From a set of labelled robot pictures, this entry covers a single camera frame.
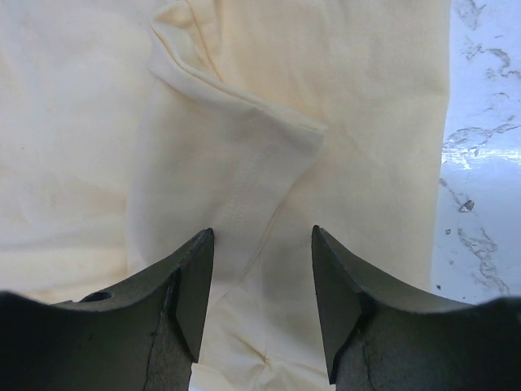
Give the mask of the cream yellow t-shirt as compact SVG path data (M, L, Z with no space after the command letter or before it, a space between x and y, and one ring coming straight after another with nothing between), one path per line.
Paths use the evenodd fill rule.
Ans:
M431 286L450 7L2 2L2 288L77 299L212 228L194 385L329 389L313 226Z

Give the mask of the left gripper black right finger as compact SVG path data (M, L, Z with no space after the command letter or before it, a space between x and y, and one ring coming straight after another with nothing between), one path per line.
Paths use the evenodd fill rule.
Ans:
M453 301L312 232L328 379L338 390L517 390L520 300Z

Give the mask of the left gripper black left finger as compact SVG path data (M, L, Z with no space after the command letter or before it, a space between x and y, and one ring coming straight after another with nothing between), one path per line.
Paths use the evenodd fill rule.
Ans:
M4 390L186 390L212 279L206 229L165 259L80 301L1 294Z

